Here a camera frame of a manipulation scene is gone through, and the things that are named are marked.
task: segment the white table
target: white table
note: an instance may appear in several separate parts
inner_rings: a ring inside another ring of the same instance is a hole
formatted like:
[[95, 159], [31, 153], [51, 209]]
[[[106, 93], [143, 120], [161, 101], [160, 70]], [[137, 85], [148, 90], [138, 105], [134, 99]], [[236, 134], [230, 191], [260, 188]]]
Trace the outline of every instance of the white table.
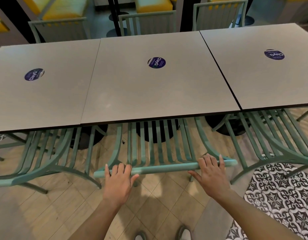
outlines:
[[[308, 33], [296, 24], [201, 31], [242, 109], [308, 106]], [[273, 49], [271, 59], [264, 52]]]
[[238, 110], [198, 31], [115, 37], [101, 40], [81, 123]]
[[[98, 40], [0, 48], [0, 132], [79, 125]], [[44, 75], [25, 75], [36, 68]]]

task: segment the sticker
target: sticker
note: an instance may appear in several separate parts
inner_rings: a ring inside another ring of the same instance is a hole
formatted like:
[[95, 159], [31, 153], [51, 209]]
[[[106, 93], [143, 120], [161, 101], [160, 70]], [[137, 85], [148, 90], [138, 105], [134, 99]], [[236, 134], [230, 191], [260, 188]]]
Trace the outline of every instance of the sticker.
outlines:
[[285, 58], [285, 55], [282, 52], [273, 49], [267, 49], [264, 54], [273, 60], [283, 60]]
[[36, 68], [31, 71], [29, 71], [25, 76], [25, 80], [27, 81], [34, 81], [36, 79], [39, 79], [41, 76], [43, 76], [44, 70], [42, 68]]
[[152, 67], [155, 69], [162, 68], [166, 64], [166, 61], [162, 57], [154, 57], [151, 62], [150, 60], [151, 59], [149, 59], [147, 64], [149, 65], [149, 67]]

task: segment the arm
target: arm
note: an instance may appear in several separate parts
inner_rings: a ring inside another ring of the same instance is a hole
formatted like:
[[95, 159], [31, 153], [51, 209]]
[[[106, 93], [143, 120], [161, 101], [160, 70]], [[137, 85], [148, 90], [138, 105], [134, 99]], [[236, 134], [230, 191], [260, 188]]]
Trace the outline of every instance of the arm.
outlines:
[[105, 187], [103, 200], [90, 217], [76, 230], [69, 240], [103, 240], [112, 220], [122, 205], [128, 200], [134, 181], [138, 174], [130, 179], [132, 166], [120, 163], [115, 165], [110, 175], [105, 165]]
[[216, 158], [209, 154], [198, 159], [198, 163], [202, 176], [195, 171], [189, 171], [188, 173], [200, 183], [210, 197], [215, 199], [234, 218], [249, 240], [302, 239], [231, 190], [225, 175], [225, 164], [221, 155], [220, 166], [218, 166]]

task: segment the foot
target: foot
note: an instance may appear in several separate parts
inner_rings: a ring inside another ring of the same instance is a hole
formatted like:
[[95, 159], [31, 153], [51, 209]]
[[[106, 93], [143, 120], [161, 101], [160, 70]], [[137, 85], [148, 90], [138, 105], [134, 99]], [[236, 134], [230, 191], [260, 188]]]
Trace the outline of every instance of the foot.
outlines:
[[176, 240], [193, 240], [191, 231], [186, 226], [181, 226], [177, 233]]
[[143, 231], [140, 231], [136, 234], [135, 240], [147, 240], [146, 234]]

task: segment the finger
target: finger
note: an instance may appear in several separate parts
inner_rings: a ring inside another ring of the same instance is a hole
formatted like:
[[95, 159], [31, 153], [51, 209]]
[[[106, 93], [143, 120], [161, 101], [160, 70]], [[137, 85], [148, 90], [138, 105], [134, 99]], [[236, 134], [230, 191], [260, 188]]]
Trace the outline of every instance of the finger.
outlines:
[[108, 180], [111, 177], [109, 166], [105, 164], [105, 181]]
[[211, 161], [211, 158], [210, 158], [210, 155], [209, 154], [206, 154], [204, 156], [204, 159], [205, 159], [205, 162], [206, 162], [206, 166], [209, 168], [209, 167], [212, 167], [213, 164], [212, 164], [212, 161]]
[[213, 156], [210, 156], [210, 158], [211, 158], [211, 161], [212, 161], [213, 166], [214, 166], [214, 167], [218, 167], [216, 158], [213, 157]]
[[131, 164], [126, 165], [124, 174], [131, 175], [131, 171], [132, 171], [132, 165]]
[[133, 187], [133, 184], [135, 182], [135, 180], [139, 177], [140, 175], [139, 174], [135, 174], [131, 177], [131, 187]]
[[200, 157], [200, 158], [197, 160], [197, 162], [198, 162], [199, 167], [200, 167], [201, 169], [206, 168], [205, 160], [204, 160], [202, 157]]
[[199, 183], [201, 182], [202, 180], [202, 177], [196, 173], [195, 171], [187, 171], [190, 175], [192, 175]]
[[224, 159], [223, 159], [221, 154], [220, 154], [219, 158], [220, 158], [220, 169], [225, 171], [225, 162], [224, 162]]
[[117, 169], [118, 169], [118, 166], [114, 165], [112, 168], [112, 176], [117, 174]]
[[117, 169], [117, 173], [124, 173], [124, 163], [119, 164], [119, 168]]

